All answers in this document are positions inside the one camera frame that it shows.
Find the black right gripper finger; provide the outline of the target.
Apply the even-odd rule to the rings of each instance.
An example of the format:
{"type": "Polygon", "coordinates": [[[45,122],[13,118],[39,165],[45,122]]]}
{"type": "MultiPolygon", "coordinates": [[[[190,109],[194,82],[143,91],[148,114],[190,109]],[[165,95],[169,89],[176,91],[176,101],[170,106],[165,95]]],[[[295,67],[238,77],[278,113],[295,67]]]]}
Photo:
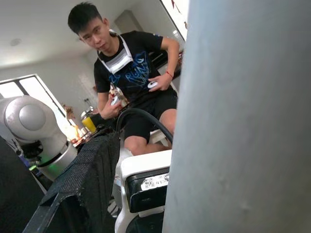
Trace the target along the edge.
{"type": "Polygon", "coordinates": [[[85,143],[53,182],[23,233],[113,233],[108,213],[120,134],[105,130],[85,143]]]}

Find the white plastic table leg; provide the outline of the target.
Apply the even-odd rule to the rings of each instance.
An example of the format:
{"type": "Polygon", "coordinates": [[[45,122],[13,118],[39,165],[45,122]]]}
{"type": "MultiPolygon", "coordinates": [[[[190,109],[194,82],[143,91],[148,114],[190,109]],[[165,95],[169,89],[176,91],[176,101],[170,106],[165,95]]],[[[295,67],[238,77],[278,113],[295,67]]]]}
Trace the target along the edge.
{"type": "Polygon", "coordinates": [[[311,0],[190,0],[163,233],[311,233],[311,0]]]}

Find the person right hand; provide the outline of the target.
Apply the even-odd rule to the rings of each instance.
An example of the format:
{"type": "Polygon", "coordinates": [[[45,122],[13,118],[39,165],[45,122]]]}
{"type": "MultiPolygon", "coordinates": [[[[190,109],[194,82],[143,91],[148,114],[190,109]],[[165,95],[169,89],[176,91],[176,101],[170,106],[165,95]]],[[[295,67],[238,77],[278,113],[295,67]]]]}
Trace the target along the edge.
{"type": "Polygon", "coordinates": [[[109,95],[104,108],[100,112],[100,115],[103,119],[111,119],[117,117],[122,110],[123,106],[121,100],[115,102],[114,104],[111,104],[112,102],[114,102],[114,97],[111,97],[109,95]]]}

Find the person left hand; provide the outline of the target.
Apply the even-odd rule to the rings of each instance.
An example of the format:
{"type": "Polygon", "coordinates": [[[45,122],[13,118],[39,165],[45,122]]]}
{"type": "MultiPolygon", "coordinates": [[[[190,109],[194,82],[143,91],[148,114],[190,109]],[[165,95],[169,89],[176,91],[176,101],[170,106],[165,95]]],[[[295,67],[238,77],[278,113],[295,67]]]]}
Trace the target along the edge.
{"type": "Polygon", "coordinates": [[[171,84],[172,79],[173,78],[172,78],[172,76],[170,74],[164,73],[163,75],[156,76],[154,78],[149,79],[148,81],[149,82],[157,81],[158,82],[158,89],[157,90],[164,91],[164,90],[168,89],[168,87],[171,84]]]}

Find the yellow liquid jar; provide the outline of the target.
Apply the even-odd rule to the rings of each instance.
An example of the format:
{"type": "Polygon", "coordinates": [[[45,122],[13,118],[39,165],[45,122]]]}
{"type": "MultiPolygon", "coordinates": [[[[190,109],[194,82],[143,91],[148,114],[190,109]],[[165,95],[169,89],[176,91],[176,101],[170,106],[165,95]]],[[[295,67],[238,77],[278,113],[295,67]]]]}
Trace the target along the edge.
{"type": "Polygon", "coordinates": [[[89,116],[82,118],[82,124],[92,133],[96,132],[96,126],[94,125],[92,119],[89,116]]]}

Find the white seat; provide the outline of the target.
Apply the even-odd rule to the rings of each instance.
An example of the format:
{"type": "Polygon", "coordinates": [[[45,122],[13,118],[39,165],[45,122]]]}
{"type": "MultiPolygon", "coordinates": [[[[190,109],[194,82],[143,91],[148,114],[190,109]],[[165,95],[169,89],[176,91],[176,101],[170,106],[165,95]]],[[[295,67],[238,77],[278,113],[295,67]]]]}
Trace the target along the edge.
{"type": "Polygon", "coordinates": [[[161,143],[164,146],[168,146],[168,140],[165,136],[165,134],[161,130],[154,130],[150,132],[150,140],[149,143],[155,144],[155,143],[161,143]]]}

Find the dark framed window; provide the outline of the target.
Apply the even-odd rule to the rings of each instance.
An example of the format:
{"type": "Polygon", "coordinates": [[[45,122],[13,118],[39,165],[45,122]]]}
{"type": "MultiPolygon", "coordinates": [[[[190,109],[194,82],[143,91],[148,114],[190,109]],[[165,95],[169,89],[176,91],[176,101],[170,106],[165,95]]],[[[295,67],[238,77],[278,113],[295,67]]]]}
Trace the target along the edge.
{"type": "Polygon", "coordinates": [[[0,81],[0,96],[3,98],[31,96],[49,106],[58,120],[67,120],[65,110],[36,74],[0,81]]]}

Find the white face mask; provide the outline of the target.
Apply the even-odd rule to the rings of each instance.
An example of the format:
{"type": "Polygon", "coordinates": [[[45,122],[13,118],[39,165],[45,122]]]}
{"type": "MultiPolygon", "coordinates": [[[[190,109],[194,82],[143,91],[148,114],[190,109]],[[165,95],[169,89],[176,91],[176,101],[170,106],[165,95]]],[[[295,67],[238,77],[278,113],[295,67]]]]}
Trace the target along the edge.
{"type": "Polygon", "coordinates": [[[117,36],[118,38],[120,38],[122,40],[123,49],[121,50],[121,52],[118,53],[118,55],[116,57],[114,57],[113,59],[111,59],[107,63],[104,62],[100,58],[100,52],[99,51],[97,51],[97,55],[98,55],[98,58],[101,61],[101,63],[107,69],[107,71],[111,74],[115,74],[115,73],[119,72],[120,70],[122,70],[129,63],[133,62],[134,60],[133,60],[132,54],[131,54],[124,38],[122,36],[120,36],[119,34],[117,34],[112,29],[109,30],[109,33],[111,36],[117,36]]]}

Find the man in black t-shirt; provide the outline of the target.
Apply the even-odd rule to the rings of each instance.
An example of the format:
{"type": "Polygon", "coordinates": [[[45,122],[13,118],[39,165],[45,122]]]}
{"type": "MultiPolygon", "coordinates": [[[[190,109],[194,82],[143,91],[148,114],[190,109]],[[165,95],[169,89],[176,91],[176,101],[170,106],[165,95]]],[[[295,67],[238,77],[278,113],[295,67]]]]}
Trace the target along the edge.
{"type": "MultiPolygon", "coordinates": [[[[100,52],[100,58],[109,62],[123,49],[122,40],[111,36],[110,26],[95,5],[82,2],[74,6],[68,16],[69,28],[79,39],[100,52]]],[[[177,115],[177,93],[171,84],[167,90],[150,92],[149,79],[166,73],[168,54],[162,46],[177,44],[171,38],[153,33],[131,31],[122,36],[132,54],[133,62],[115,74],[107,71],[97,56],[94,80],[97,94],[109,92],[112,86],[121,90],[129,108],[138,108],[159,120],[170,133],[174,133],[177,115]]]]}

